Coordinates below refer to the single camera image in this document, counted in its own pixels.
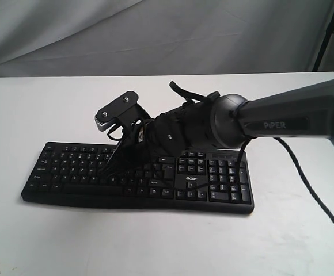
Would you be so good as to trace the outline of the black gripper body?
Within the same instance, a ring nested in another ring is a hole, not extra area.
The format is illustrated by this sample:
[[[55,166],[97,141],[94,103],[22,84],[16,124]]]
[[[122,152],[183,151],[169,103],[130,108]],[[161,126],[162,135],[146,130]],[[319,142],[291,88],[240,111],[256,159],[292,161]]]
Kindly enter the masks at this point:
[[[109,137],[113,141],[123,142],[124,171],[134,170],[161,156],[161,147],[156,140],[153,120],[136,121],[129,135],[123,133],[120,138]]]

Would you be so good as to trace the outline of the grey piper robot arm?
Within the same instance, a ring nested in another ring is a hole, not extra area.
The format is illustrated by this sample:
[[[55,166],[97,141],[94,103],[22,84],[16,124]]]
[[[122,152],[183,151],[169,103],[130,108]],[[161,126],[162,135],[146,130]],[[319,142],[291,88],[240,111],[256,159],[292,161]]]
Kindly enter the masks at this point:
[[[235,149],[258,137],[320,137],[334,146],[334,79],[254,101],[238,94],[207,96],[170,88],[184,103],[155,118],[128,91],[94,119],[100,131],[122,127],[107,171],[135,168],[162,156],[191,149]]]

